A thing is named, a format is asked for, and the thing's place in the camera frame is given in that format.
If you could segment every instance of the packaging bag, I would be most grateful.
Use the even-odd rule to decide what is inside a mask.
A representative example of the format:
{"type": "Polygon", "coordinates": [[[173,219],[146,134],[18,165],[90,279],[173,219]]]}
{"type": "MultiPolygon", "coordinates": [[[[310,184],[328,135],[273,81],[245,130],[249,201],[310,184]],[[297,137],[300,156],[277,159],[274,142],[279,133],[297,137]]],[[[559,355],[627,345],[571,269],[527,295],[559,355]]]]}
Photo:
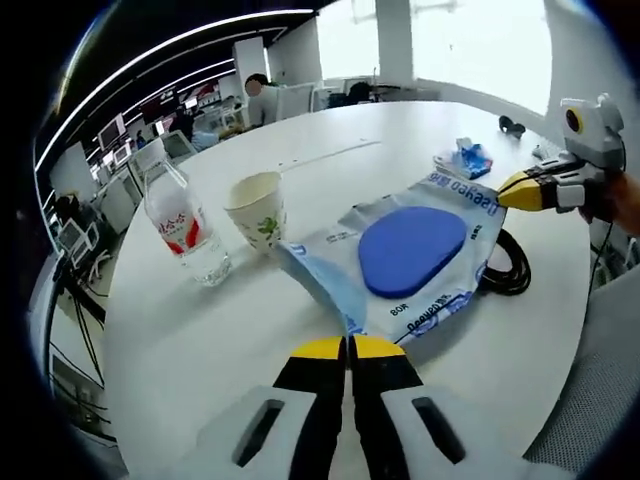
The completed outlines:
{"type": "Polygon", "coordinates": [[[343,322],[347,334],[378,335],[403,345],[469,302],[504,222],[506,210],[496,198],[494,190],[433,172],[401,193],[355,205],[336,225],[298,244],[280,242],[277,255],[282,268],[343,322]],[[389,213],[419,206],[460,217],[467,226],[462,248],[412,296],[387,299],[374,295],[362,277],[360,238],[389,213]]]}

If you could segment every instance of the cup rim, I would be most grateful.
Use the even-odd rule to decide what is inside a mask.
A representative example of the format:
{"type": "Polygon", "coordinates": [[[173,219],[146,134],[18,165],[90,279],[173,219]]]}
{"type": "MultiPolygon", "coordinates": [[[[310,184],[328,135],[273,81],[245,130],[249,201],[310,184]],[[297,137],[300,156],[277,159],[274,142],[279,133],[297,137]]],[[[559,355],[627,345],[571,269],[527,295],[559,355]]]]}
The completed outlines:
{"type": "Polygon", "coordinates": [[[227,197],[227,202],[226,205],[224,206],[224,209],[228,212],[231,211],[235,211],[235,210],[242,210],[243,208],[247,208],[250,207],[256,203],[258,203],[260,200],[263,200],[265,198],[267,198],[269,195],[272,195],[273,193],[275,193],[278,190],[278,183],[280,182],[280,180],[282,179],[282,174],[280,172],[276,172],[276,171],[266,171],[266,172],[258,172],[255,173],[253,175],[249,175],[248,177],[244,177],[242,180],[236,182],[233,184],[233,186],[231,187],[231,189],[229,190],[229,195],[227,197]],[[255,179],[256,177],[260,177],[263,175],[268,175],[270,177],[276,177],[276,186],[275,188],[273,188],[272,190],[264,193],[263,195],[260,195],[256,198],[254,198],[253,200],[251,200],[250,202],[247,203],[243,203],[242,205],[237,205],[237,206],[231,206],[230,205],[230,201],[231,201],[231,194],[232,192],[239,188],[243,183],[248,182],[249,180],[255,179]]]}

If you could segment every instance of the ceiling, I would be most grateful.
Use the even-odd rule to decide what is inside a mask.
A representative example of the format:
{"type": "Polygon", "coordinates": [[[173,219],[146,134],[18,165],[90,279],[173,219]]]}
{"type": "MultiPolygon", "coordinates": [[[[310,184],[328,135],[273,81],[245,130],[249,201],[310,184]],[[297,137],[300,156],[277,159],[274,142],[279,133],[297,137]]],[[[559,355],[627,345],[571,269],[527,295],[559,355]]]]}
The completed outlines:
{"type": "MultiPolygon", "coordinates": [[[[56,108],[48,114],[38,134],[36,160],[60,126],[98,85],[149,49],[184,32],[220,20],[284,9],[317,11],[331,1],[123,0],[102,11],[98,5],[93,12],[90,9],[82,12],[84,26],[80,20],[76,40],[68,43],[67,53],[63,57],[66,58],[64,63],[69,62],[70,58],[74,59],[69,62],[74,67],[68,71],[59,68],[57,77],[50,80],[52,90],[57,90],[60,84],[64,85],[64,95],[59,95],[56,108]],[[92,22],[91,33],[83,42],[79,42],[77,39],[82,38],[92,22]],[[76,49],[79,43],[82,48],[76,49]],[[75,58],[74,50],[81,52],[75,58]]],[[[220,25],[188,36],[149,55],[108,83],[77,112],[52,145],[39,173],[48,176],[48,171],[62,151],[77,141],[82,141],[85,151],[93,151],[97,148],[97,142],[94,145],[93,138],[107,122],[159,88],[196,70],[232,58],[234,42],[260,34],[268,47],[283,29],[294,29],[313,15],[274,15],[220,25]]],[[[233,63],[207,69],[185,79],[177,87],[183,88],[231,68],[233,63]]],[[[125,116],[125,121],[137,113],[138,111],[133,110],[125,116]]]]}

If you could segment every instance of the desk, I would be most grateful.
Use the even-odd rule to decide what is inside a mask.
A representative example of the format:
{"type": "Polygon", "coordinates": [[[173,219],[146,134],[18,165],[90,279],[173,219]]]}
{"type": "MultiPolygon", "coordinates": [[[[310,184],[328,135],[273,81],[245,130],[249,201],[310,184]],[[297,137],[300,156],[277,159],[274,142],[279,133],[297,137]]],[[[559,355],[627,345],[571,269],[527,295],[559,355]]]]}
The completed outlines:
{"type": "MultiPolygon", "coordinates": [[[[246,175],[282,169],[291,240],[337,221],[352,205],[397,192],[433,170],[432,157],[470,136],[494,157],[482,183],[498,187],[534,163],[539,141],[498,130],[497,117],[455,103],[398,102],[325,110],[216,145],[181,165],[232,254],[218,288],[191,281],[138,208],[120,251],[105,331],[106,392],[132,473],[176,461],[212,416],[256,384],[270,385],[303,342],[341,335],[308,293],[252,252],[222,209],[246,175]]],[[[426,334],[410,356],[427,384],[486,411],[523,454],[547,420],[575,355],[589,280],[587,225],[577,213],[510,211],[505,228],[531,263],[530,288],[489,294],[426,334]]],[[[350,395],[345,412],[352,411],[350,395]]],[[[333,478],[368,478],[345,417],[333,478]]]]}

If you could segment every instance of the small blue package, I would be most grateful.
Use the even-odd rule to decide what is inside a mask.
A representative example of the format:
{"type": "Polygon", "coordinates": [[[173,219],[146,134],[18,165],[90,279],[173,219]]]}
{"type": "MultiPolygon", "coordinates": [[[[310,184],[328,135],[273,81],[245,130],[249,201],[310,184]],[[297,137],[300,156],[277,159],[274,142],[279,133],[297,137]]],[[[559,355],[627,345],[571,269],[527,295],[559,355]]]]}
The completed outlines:
{"type": "Polygon", "coordinates": [[[436,155],[433,160],[438,170],[445,170],[458,177],[475,180],[491,171],[493,160],[479,143],[473,143],[470,138],[456,140],[458,150],[436,155]]]}

